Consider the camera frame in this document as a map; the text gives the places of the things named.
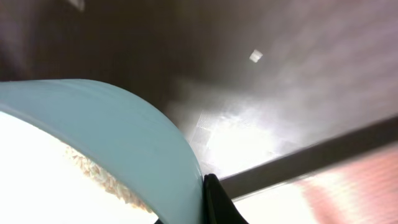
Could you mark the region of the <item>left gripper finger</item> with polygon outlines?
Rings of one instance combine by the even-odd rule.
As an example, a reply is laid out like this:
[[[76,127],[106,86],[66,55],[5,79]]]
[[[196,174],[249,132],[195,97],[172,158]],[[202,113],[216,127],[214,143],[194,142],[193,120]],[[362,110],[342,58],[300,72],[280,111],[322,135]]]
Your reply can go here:
[[[208,224],[248,224],[214,174],[204,176],[203,200]]]

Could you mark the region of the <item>light blue rice bowl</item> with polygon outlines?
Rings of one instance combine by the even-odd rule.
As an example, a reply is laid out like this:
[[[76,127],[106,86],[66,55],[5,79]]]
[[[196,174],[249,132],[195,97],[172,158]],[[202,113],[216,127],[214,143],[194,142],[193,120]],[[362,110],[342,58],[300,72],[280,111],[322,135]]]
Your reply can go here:
[[[1,111],[105,168],[163,223],[204,223],[200,165],[178,128],[142,98],[84,79],[1,83]]]

